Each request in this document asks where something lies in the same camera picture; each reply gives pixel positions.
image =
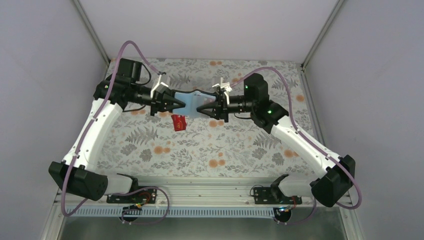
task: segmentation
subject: floral pattern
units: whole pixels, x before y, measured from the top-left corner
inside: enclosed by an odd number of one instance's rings
[[[313,136],[312,125],[294,62],[150,59],[170,76],[170,88],[212,92],[216,78],[234,83],[262,66],[274,67],[288,80],[294,118]],[[112,73],[112,61],[107,76]],[[270,98],[288,109],[287,94],[278,76],[262,71]],[[141,82],[146,82],[142,73]],[[230,95],[243,93],[242,84]],[[130,103],[127,109],[136,109]],[[309,175],[307,163],[284,142],[258,128],[253,121],[229,116],[229,122],[210,118],[186,118],[186,130],[174,131],[172,113],[150,116],[150,108],[125,112],[114,123],[102,148],[100,173],[165,177],[278,177],[284,173]]]

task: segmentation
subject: vent grille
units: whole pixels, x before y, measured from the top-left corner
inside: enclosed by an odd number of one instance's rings
[[[122,206],[82,206],[72,217],[120,217]],[[69,213],[74,207],[67,207]],[[145,206],[141,212],[132,211],[125,216],[162,217],[165,207]],[[171,207],[168,218],[272,218],[271,207]]]

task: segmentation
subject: white wall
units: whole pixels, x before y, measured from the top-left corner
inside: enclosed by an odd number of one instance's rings
[[[356,159],[366,239],[424,235],[424,1],[348,0],[306,67],[327,145]]]
[[[80,2],[110,58],[133,40],[148,57],[302,63],[337,0]]]
[[[40,238],[105,67],[71,1],[0,1],[0,239]]]

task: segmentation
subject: black cable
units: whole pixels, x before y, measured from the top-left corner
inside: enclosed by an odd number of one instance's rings
[[[243,119],[243,120],[249,120],[252,119],[251,117],[241,117],[241,116],[236,116],[236,114],[234,113],[234,117],[237,119]]]
[[[251,197],[254,197],[254,195],[252,195],[252,190],[253,190],[253,188],[254,188],[254,187],[256,187],[256,186],[261,186],[262,188],[264,187],[264,186],[259,185],[259,184],[256,184],[256,185],[252,186],[252,188],[251,188],[251,189],[250,189],[250,191],[249,191],[249,195],[250,195]]]
[[[149,69],[146,67],[146,65],[144,65],[143,63],[141,64],[142,66],[144,66],[144,68],[146,69],[147,73],[148,73],[148,81],[145,83],[141,83],[140,86],[144,86],[150,83],[150,81],[152,80],[152,74],[150,73]]]
[[[137,108],[137,109],[128,109],[128,110],[123,110],[122,112],[123,112],[123,113],[128,113],[128,112],[140,111],[140,110],[144,109],[145,107],[146,107],[146,105],[144,105],[144,106],[142,106],[142,107],[140,107],[140,108]]]

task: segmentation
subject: red packet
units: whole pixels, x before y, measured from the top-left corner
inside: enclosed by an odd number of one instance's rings
[[[186,130],[187,123],[185,116],[174,114],[171,116],[171,118],[173,121],[173,129],[175,130],[175,132]]]

